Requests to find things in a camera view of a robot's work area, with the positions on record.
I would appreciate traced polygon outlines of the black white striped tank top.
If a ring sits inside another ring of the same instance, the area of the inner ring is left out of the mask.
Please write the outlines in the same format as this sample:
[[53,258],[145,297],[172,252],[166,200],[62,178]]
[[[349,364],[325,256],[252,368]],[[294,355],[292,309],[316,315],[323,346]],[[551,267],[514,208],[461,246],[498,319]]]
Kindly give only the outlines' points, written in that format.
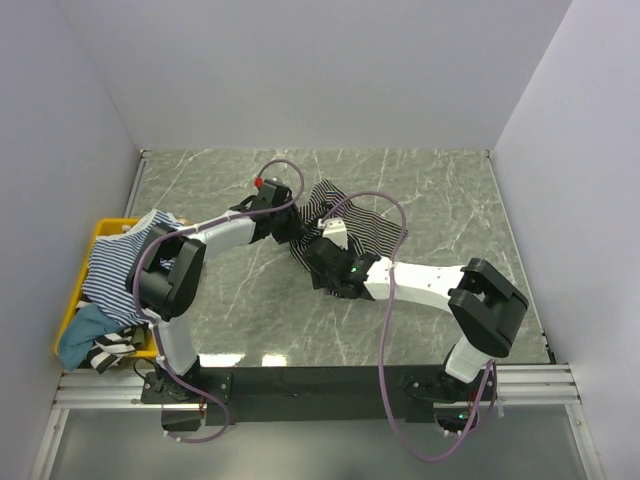
[[[298,240],[289,243],[289,252],[305,270],[309,271],[310,267],[304,260],[304,253],[322,236],[318,221],[345,197],[346,194],[331,181],[322,180],[313,186],[307,203],[298,208],[304,231]],[[346,224],[349,249],[358,255],[372,253],[389,257],[402,233],[400,224],[356,206],[352,200],[342,204],[334,217],[341,218]]]

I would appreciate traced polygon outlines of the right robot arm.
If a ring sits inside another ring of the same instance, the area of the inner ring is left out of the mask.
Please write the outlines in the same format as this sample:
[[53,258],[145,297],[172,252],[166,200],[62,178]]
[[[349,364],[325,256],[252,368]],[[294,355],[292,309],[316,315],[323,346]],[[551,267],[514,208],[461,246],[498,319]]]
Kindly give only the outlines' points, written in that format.
[[462,331],[439,374],[444,395],[460,399],[485,365],[509,356],[529,308],[526,296],[490,262],[473,258],[465,266],[434,267],[356,255],[328,239],[304,254],[312,286],[345,299],[398,300],[453,315]]

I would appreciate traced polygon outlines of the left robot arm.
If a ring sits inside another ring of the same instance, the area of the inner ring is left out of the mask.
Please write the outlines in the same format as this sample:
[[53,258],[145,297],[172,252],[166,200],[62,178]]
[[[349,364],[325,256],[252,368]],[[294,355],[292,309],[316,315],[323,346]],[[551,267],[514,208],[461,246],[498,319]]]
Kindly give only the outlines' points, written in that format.
[[134,305],[151,323],[157,362],[170,371],[164,389],[176,401],[193,399],[200,388],[198,374],[191,371],[198,355],[184,315],[196,297],[205,262],[267,237],[282,244],[301,233],[291,189],[261,178],[256,187],[256,194],[216,218],[181,228],[153,226],[127,276]]

